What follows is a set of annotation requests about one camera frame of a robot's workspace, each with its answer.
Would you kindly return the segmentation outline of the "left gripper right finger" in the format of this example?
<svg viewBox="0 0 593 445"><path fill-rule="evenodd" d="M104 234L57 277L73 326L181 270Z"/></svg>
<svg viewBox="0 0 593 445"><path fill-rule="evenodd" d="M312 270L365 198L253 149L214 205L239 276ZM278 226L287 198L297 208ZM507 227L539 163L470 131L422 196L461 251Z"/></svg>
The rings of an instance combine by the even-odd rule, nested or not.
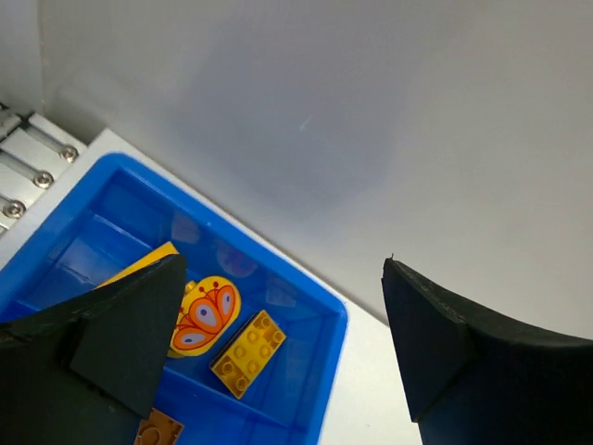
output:
<svg viewBox="0 0 593 445"><path fill-rule="evenodd" d="M387 259L382 286L425 444L588 444L592 343L526 324Z"/></svg>

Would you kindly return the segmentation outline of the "yellow rectangular lego brick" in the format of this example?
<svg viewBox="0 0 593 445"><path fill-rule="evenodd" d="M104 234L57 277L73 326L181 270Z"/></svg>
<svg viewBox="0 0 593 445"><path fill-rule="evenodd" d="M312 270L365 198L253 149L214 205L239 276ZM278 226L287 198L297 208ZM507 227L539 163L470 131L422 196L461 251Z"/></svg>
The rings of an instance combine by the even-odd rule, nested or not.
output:
<svg viewBox="0 0 593 445"><path fill-rule="evenodd" d="M107 279L104 283L97 286L97 288L108 286L132 273L139 271L145 267L152 265L153 263L164 259L169 255L179 255L180 252L177 248L169 241L162 246L152 250L148 254L144 255L140 260L134 262L130 266L126 267L125 269L121 270L120 272L116 273L111 278Z"/></svg>

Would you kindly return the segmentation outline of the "yellow oval printed lego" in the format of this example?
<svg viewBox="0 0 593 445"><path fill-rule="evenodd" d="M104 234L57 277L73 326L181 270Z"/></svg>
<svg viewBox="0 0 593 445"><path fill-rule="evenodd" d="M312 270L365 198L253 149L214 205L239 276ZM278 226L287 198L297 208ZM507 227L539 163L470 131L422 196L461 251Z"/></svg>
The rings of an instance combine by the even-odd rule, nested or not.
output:
<svg viewBox="0 0 593 445"><path fill-rule="evenodd" d="M208 352L237 319L242 300L236 285L222 276L189 281L184 288L168 357L182 359Z"/></svg>

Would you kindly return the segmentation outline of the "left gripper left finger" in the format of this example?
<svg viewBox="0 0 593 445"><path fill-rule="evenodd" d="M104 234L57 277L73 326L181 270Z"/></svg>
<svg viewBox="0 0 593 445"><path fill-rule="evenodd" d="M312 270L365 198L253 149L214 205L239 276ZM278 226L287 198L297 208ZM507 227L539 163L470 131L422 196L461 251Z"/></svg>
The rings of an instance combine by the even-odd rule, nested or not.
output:
<svg viewBox="0 0 593 445"><path fill-rule="evenodd" d="M156 399L185 269L169 255L3 323L2 443L133 443Z"/></svg>

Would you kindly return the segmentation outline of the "brown orange lego brick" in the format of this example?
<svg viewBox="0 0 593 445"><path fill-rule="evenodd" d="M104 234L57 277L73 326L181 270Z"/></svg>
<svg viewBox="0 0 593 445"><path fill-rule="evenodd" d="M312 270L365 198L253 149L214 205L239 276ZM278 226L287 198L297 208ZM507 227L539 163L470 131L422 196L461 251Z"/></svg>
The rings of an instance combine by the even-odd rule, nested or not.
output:
<svg viewBox="0 0 593 445"><path fill-rule="evenodd" d="M135 445L174 445L183 433L184 425L153 408L142 420L134 439Z"/></svg>

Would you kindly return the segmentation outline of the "orange yellow lego piece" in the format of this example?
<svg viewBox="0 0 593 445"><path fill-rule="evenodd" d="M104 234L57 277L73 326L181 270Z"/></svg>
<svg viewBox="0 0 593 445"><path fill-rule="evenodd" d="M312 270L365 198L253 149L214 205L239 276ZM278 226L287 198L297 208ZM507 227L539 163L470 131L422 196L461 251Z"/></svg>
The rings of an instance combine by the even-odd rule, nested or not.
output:
<svg viewBox="0 0 593 445"><path fill-rule="evenodd" d="M210 371L238 400L261 375L286 340L264 310L254 314L210 362Z"/></svg>

